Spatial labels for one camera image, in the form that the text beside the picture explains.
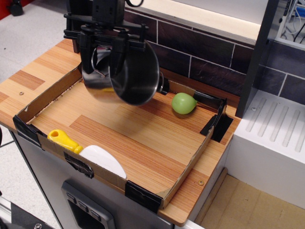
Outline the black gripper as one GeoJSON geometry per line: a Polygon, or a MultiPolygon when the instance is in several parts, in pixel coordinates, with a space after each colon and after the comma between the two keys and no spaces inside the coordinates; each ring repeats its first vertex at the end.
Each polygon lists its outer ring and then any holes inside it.
{"type": "Polygon", "coordinates": [[[92,0],[92,15],[64,14],[64,18],[84,22],[81,30],[64,30],[64,38],[73,40],[80,48],[82,69],[93,72],[92,55],[97,45],[112,46],[110,54],[110,76],[117,76],[124,65],[129,49],[143,51],[145,36],[149,29],[144,24],[127,22],[124,19],[125,6],[138,8],[143,4],[130,0],[92,0]]]}

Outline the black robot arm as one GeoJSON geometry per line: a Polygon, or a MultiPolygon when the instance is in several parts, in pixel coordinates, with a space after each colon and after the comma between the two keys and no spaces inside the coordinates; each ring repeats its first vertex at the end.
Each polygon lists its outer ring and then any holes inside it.
{"type": "Polygon", "coordinates": [[[110,70],[118,74],[130,50],[143,52],[148,27],[124,19],[125,7],[140,7],[131,0],[69,0],[67,1],[64,38],[75,43],[75,51],[81,55],[82,69],[93,72],[94,54],[98,46],[111,49],[110,70]]]}

